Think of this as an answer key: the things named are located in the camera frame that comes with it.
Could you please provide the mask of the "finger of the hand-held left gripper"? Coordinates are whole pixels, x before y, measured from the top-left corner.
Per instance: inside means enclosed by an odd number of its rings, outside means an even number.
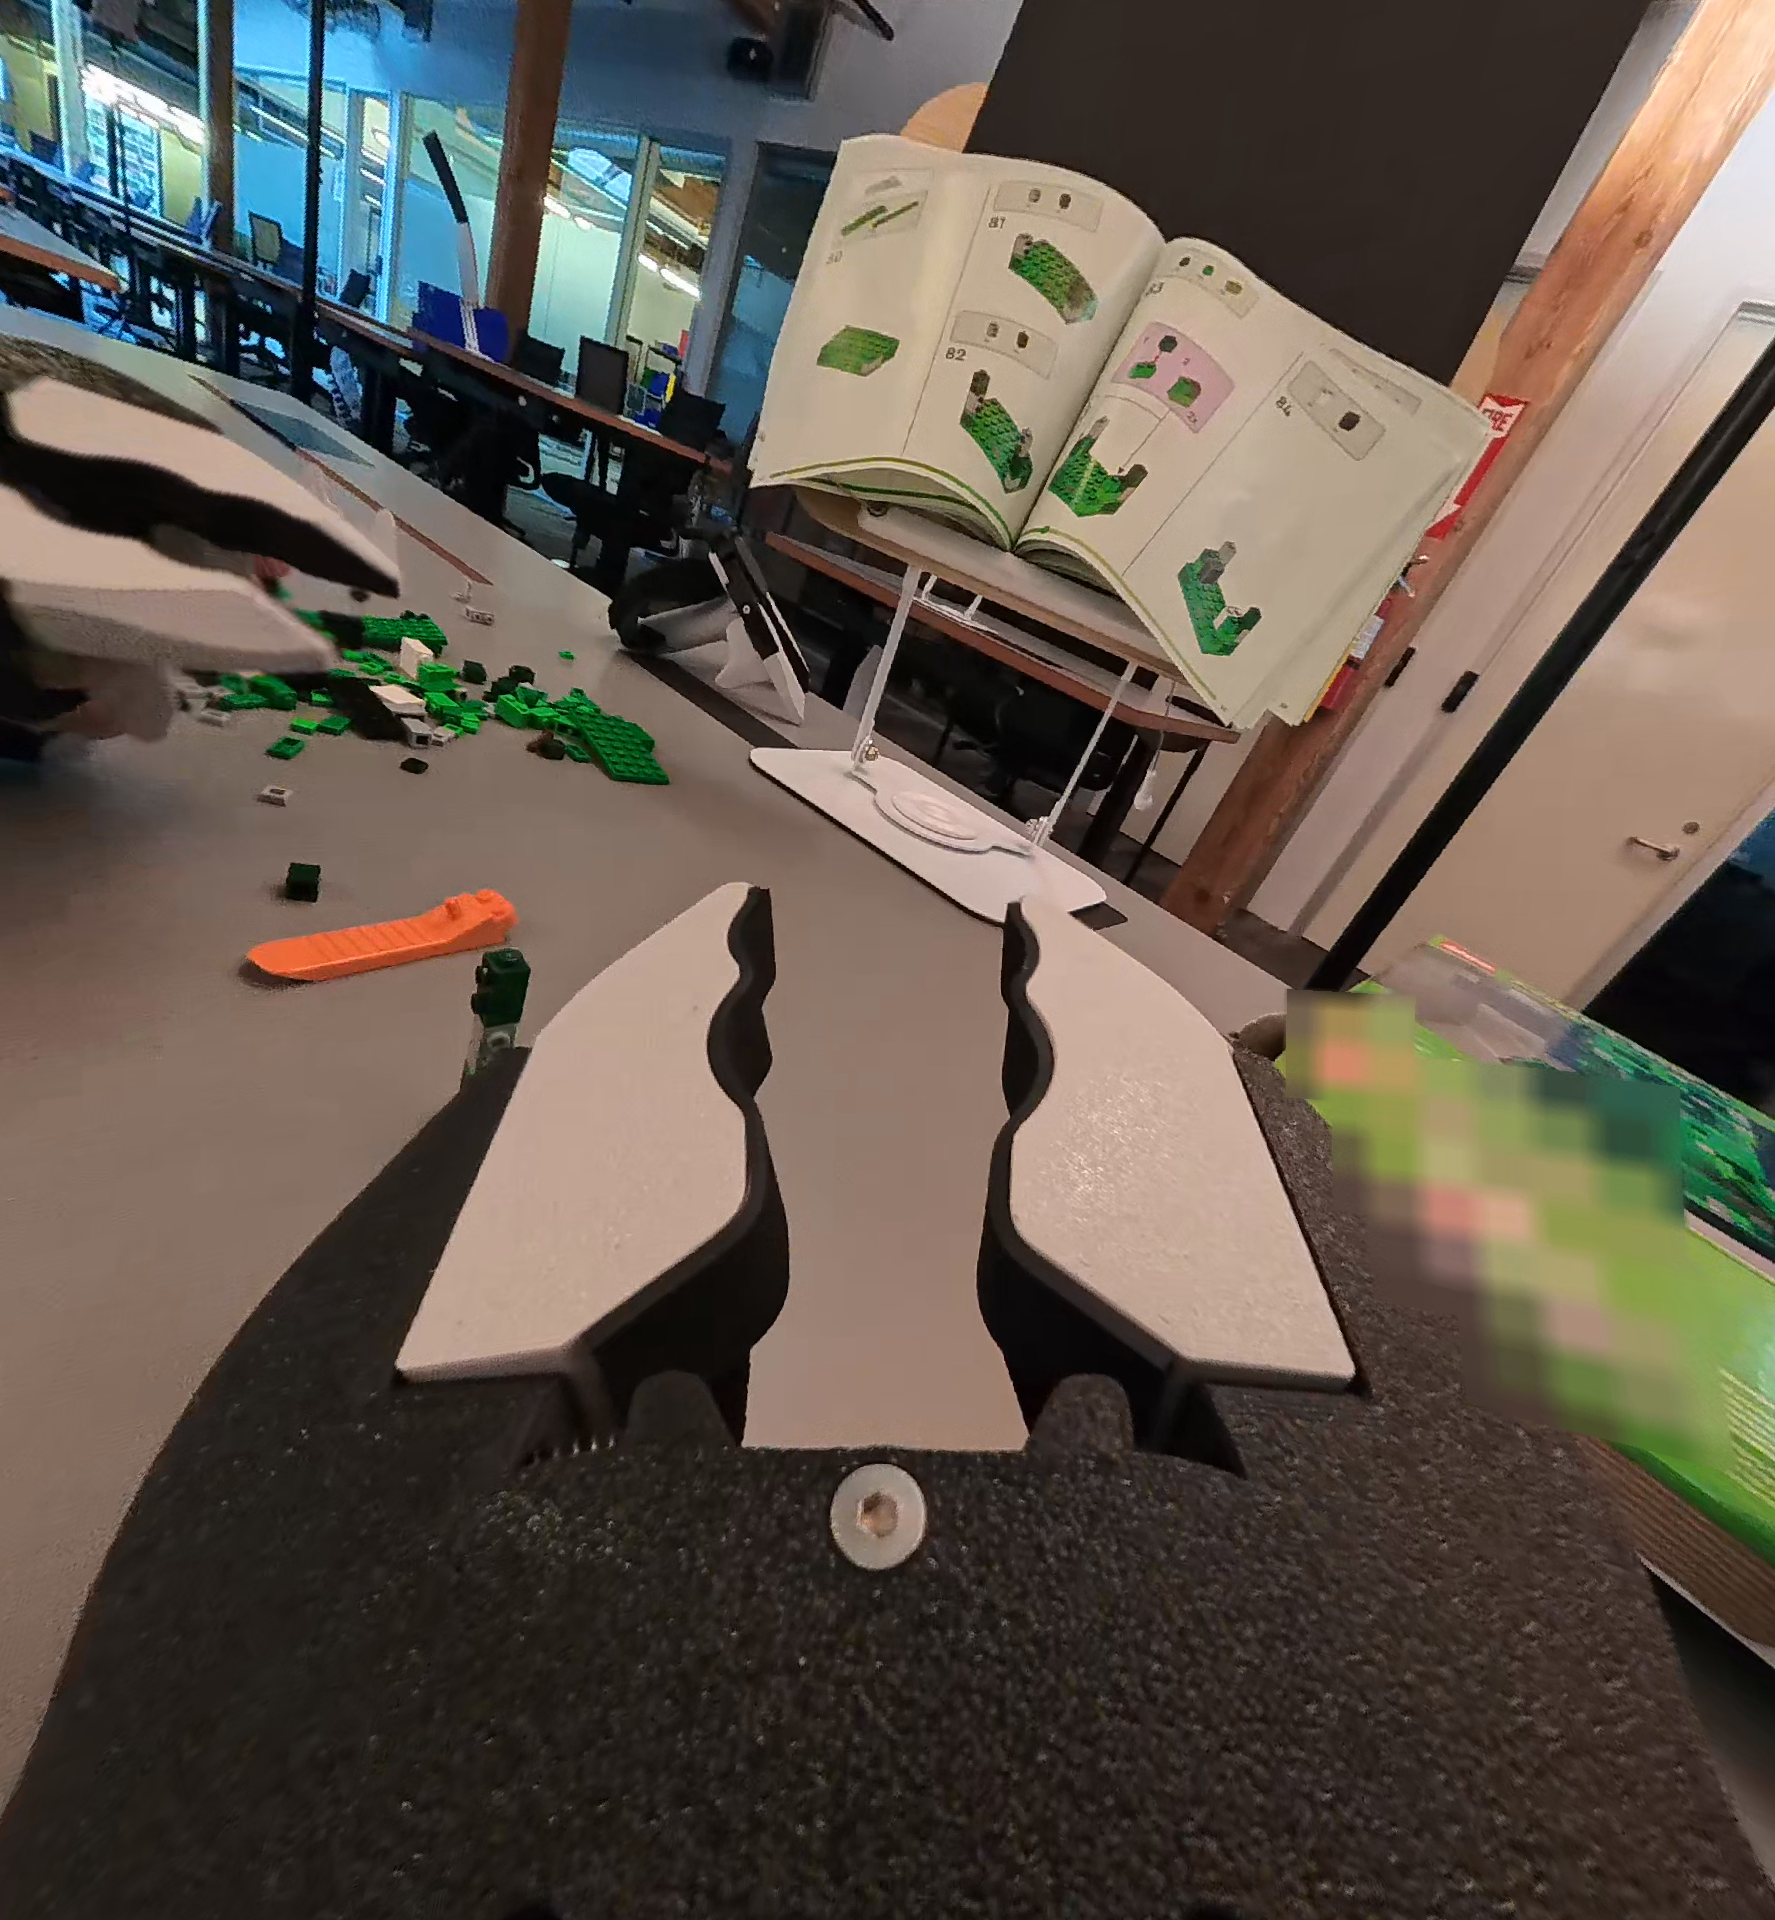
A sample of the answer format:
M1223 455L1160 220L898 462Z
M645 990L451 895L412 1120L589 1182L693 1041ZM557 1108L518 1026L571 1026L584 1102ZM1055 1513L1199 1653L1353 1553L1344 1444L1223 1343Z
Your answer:
M385 546L211 425L131 410L58 379L17 386L0 420L9 482L65 509L76 526L125 537L171 526L227 554L398 595Z
M245 573L81 536L9 487L0 487L0 626L49 654L106 664L241 675L321 675L334 664L325 631Z

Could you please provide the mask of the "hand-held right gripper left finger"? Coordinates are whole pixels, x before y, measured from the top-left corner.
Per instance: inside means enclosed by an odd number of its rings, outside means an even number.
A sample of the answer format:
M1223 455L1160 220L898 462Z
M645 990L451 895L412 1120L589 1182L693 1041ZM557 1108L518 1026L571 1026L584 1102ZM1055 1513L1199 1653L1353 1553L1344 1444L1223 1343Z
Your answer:
M720 883L599 973L530 1044L398 1381L562 1381L616 1434L649 1376L746 1427L746 1359L790 1290L758 1089L775 908Z

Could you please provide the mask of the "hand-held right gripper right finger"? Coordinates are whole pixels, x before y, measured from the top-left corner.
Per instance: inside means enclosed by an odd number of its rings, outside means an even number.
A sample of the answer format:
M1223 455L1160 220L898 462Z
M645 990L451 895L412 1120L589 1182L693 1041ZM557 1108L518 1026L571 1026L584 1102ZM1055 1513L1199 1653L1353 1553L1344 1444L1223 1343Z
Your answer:
M1026 1427L1114 1381L1143 1444L1218 1444L1213 1385L1356 1392L1356 1356L1236 1044L1055 907L998 925L1007 1127L977 1319Z

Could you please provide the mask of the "green lego assembly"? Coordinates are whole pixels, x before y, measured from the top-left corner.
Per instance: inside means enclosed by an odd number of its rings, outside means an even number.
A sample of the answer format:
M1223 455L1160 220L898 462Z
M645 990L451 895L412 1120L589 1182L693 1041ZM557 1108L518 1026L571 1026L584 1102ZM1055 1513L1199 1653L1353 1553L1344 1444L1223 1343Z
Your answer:
M518 945L487 945L471 977L471 1041L460 1075L487 1072L497 1056L518 1044L523 1001L530 1001L530 955Z

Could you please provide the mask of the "pile of green lego pieces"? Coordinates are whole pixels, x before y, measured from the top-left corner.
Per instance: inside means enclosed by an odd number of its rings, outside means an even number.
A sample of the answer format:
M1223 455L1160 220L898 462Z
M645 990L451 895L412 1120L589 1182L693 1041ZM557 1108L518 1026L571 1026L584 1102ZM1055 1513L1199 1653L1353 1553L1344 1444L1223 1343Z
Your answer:
M266 759L277 762L332 740L363 740L398 754L403 775L429 775L447 748L501 726L545 762L589 762L612 786L669 786L637 720L580 683L545 691L533 664L491 669L451 654L451 631L429 613L298 609L290 587L272 587L272 604L332 645L332 664L191 669L178 704L205 726L266 718L277 726Z

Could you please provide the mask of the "green lego set box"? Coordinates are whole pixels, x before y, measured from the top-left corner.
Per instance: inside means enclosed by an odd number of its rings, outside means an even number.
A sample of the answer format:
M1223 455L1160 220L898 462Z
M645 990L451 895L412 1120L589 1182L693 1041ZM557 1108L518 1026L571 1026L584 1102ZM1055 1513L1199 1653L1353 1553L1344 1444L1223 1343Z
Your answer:
M1289 993L1276 1062L1467 1392L1587 1440L1646 1568L1775 1668L1775 1120L1452 940Z

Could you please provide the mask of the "lego instruction booklet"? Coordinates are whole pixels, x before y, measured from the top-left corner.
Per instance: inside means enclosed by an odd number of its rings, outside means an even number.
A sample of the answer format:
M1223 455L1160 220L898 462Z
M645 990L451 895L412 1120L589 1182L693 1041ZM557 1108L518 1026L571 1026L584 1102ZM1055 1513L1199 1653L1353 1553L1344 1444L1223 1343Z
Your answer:
M1249 726L1313 709L1480 442L1467 395L1094 178L855 137L746 473L1126 604Z

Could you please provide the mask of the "row of background desks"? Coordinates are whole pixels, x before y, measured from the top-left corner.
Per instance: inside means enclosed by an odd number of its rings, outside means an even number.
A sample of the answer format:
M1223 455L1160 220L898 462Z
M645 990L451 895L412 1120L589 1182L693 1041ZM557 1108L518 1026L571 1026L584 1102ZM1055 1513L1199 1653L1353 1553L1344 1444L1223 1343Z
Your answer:
M358 434L394 455L394 413L408 403L408 440L435 462L476 517L501 522L505 492L533 487L574 522L580 568L599 589L630 583L634 549L682 549L683 492L720 477L713 462L716 410L674 392L682 434L645 428L600 395L562 392L481 349L435 338L423 323L394 330L341 299L227 256L159 213L49 178L33 158L0 174L0 287L9 305L81 317L81 287L122 305L122 323L178 363L245 371L245 338L277 347L277 371L298 349L344 349L363 371Z

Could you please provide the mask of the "orange brick separator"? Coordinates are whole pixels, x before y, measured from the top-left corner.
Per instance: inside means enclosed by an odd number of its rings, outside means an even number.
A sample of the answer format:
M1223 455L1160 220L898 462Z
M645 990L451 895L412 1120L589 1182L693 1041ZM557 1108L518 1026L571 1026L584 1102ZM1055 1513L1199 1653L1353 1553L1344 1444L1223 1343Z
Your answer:
M497 891L451 895L403 921L277 936L245 953L245 970L277 984L334 984L358 973L385 973L429 955L501 945L518 925L518 907Z

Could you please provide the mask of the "white clear book stand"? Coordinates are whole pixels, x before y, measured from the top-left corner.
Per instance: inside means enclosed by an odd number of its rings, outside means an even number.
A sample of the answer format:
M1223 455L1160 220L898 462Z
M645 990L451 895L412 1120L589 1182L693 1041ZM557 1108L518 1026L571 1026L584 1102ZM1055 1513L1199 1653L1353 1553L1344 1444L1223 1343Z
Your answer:
M1088 916L1106 907L1106 883L1066 855L1052 845L1052 831L1078 788L1078 775L1088 768L1094 748L1106 743L1106 726L1114 726L1114 702L1126 683L1109 691L1109 702L1094 709L1094 732L1086 740L1086 754L1073 759L1073 775L1065 777L1052 812L1033 825L1014 825L1007 812L988 812L945 786L938 786L927 768L895 759L877 732L877 695L890 683L890 664L898 659L910 604L934 587L940 604L968 613L1009 619L1033 631L1065 631L1088 636L1094 648L1114 648L1119 659L1154 664L1180 695L1185 691L1175 659L1157 648L1157 636L1143 626L1143 619L1078 583L1065 583L1040 565L1022 565L1014 554L998 554L988 546L976 546L960 526L940 526L934 517L898 511L898 509L863 509L840 492L793 492L803 509L855 549L867 549L872 561L905 565L898 573L898 609L884 631L884 654L872 664L872 679L863 691L855 743L850 748L752 748L746 762L820 812L831 825L850 825L858 841L945 895L977 921L1007 921L1014 899L1040 899L1066 916ZM1129 732L1129 754L1106 788L1106 807L1086 836L1086 845L1109 845L1114 825L1126 823L1126 807L1143 788L1146 762L1165 748L1165 740Z

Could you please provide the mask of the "wooden pillar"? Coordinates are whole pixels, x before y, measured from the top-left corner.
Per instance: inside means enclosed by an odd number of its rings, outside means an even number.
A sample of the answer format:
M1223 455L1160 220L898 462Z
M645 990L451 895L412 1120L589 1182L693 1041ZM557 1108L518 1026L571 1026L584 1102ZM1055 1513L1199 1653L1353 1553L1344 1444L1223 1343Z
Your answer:
M1364 720L1396 659L1447 604L1447 587L1485 537L1485 522L1500 511L1617 323L1649 292L1672 243L1684 232L1770 95L1775 0L1693 3L1672 59L1600 158L1600 174L1587 184L1524 305L1496 330L1480 392L1524 395L1524 420L1500 434L1496 463L1477 482L1453 526L1447 537L1424 537L1419 587L1414 595L1385 604L1385 620L1339 704L1313 709L1299 726L1266 720L1256 748L1242 754L1232 788L1160 895L1165 916L1213 936L1249 907L1318 786L1353 748L1353 732Z
M566 95L571 0L518 0L501 95L487 305L518 338L533 315L545 194Z

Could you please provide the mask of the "black white headset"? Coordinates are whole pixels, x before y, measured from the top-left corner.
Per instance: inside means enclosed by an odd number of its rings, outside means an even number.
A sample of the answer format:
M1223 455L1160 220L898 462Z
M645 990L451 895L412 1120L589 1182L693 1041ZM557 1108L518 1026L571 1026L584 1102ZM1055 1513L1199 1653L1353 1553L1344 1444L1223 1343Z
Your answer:
M637 573L606 604L606 626L623 654L669 659L709 645L720 645L727 659L746 659L746 626L741 613L720 587L683 587Z

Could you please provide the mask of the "white folding stand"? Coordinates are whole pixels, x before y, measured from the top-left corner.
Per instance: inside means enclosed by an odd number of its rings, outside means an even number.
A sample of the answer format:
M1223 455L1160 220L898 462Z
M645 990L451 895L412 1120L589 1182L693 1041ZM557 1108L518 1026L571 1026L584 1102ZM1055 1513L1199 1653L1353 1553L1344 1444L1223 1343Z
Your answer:
M770 695L781 720L804 720L804 654L786 626L775 589L741 536L727 536L709 549L709 565L720 589L720 664L713 675L716 691Z

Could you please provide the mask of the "brown-edged desk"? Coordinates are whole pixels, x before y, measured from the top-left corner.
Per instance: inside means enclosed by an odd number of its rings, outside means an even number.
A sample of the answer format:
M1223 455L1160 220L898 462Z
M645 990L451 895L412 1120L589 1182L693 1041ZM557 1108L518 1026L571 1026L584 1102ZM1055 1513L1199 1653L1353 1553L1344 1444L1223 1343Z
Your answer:
M905 565L863 565L863 561L831 554L790 536L766 536L766 549L843 589L858 589L863 604L884 613L898 609ZM1014 669L1022 679L1065 691L1088 709L1098 709L1109 691L1126 683L1114 702L1114 720L1129 732L1165 740L1165 743L1236 743L1242 740L1236 726L1213 720L1211 704L1180 695L1160 675L1154 675L1154 664L1119 659L1114 648L1094 648L1088 636L1033 631L1009 619L952 609L934 587L910 604L905 620L934 636L962 645Z

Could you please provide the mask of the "white door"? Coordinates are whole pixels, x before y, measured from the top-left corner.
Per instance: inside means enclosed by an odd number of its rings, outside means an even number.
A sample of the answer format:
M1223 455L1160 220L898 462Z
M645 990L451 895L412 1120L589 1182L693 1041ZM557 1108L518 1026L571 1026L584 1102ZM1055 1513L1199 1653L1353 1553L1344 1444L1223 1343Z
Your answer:
M1362 973L1452 945L1583 1006L1775 800L1775 413ZM1683 863L1625 836L1683 841Z

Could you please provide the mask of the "black pole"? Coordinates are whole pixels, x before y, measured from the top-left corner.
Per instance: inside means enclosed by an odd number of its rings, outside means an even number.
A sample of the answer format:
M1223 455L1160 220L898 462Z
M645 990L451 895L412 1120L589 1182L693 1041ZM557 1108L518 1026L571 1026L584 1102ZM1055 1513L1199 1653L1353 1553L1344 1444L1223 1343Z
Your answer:
M1514 702L1496 709L1477 754L1453 768L1453 777L1439 788L1419 831L1401 841L1401 855L1382 868L1362 908L1344 921L1344 931L1329 940L1318 970L1307 973L1313 993L1353 990L1356 970L1379 945L1379 936L1396 921L1396 908L1419 895L1430 868L1452 855L1459 825L1477 818L1485 788L1500 777L1500 768L1524 754L1545 709L1564 695L1578 669L1596 654L1596 645L1613 631L1613 620L1631 609L1646 583L1657 568L1657 561L1673 549L1673 537L1693 526L1700 500L1715 492L1715 482L1736 463L1742 442L1766 428L1775 413L1775 338L1766 358L1736 379L1733 395L1715 410L1706 434L1693 442L1693 455L1673 463L1663 492L1649 500L1649 511L1631 522L1631 536L1617 546L1613 565L1596 573L1596 587L1578 604L1564 626L1551 636L1539 664L1524 675Z

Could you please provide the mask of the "red white sign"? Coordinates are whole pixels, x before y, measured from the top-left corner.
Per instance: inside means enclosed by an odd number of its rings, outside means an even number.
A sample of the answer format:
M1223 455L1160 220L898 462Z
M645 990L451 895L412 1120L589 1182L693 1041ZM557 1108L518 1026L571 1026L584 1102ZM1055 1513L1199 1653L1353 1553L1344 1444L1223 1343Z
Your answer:
M1447 537L1467 517L1472 496L1480 492L1485 473L1496 463L1529 403L1508 392L1480 392L1477 413L1485 420L1485 442L1477 463L1467 473L1467 482L1452 492L1447 511L1430 522L1430 537Z

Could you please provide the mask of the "black board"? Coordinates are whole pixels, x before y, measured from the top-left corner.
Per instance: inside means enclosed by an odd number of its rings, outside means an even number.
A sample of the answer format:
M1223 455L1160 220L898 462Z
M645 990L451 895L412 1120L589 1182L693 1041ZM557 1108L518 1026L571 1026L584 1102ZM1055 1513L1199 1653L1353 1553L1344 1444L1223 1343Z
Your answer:
M1452 380L1646 0L1026 0L968 154L1109 184Z

